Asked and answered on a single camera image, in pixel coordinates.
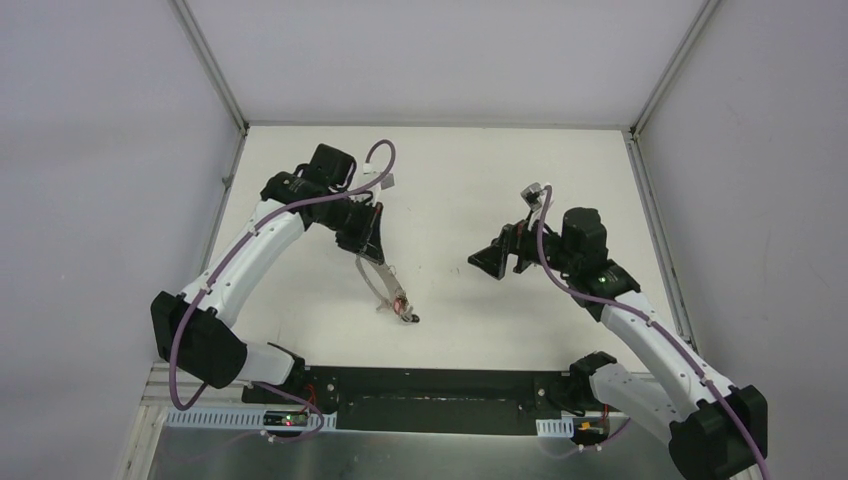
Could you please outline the grey perforated key organizer plate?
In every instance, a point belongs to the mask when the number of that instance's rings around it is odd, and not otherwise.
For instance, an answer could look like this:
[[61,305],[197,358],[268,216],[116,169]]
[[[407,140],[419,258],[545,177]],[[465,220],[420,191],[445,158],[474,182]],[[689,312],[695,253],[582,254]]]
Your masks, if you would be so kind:
[[354,264],[368,289],[377,298],[379,302],[377,309],[390,310],[396,315],[392,310],[394,299],[403,297],[408,302],[408,298],[404,288],[395,276],[393,268],[386,264],[377,265],[359,256],[355,258]]

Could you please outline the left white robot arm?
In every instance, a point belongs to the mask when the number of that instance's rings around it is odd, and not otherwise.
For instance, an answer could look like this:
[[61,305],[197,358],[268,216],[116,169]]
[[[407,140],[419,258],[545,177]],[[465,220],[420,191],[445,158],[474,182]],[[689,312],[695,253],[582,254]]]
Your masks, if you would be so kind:
[[389,150],[380,171],[370,161],[359,165],[353,156],[320,144],[309,162],[272,176],[224,253],[179,293],[162,291],[154,298],[156,347],[168,364],[169,394],[177,410],[192,408],[209,387],[222,389],[236,381],[266,384],[281,404],[303,396],[305,378],[295,371],[296,354],[245,341],[232,328],[270,266],[313,225],[335,232],[342,249],[382,260],[379,240],[371,235],[382,205],[363,197],[375,196],[391,177],[396,147],[388,139],[374,146]]

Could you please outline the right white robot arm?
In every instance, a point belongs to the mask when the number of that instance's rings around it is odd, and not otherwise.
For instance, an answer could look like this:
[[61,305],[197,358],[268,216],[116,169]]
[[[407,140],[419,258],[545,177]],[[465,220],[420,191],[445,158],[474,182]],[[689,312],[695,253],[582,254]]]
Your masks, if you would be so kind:
[[686,479],[731,479],[752,467],[770,476],[768,404],[754,386],[738,387],[667,329],[636,280],[607,249],[597,210],[573,208],[562,230],[529,215],[505,225],[470,265],[502,279],[510,257],[515,272],[544,267],[594,320],[636,354],[654,381],[647,383],[614,357],[595,352],[569,368],[569,400],[583,410],[612,407],[668,448]]

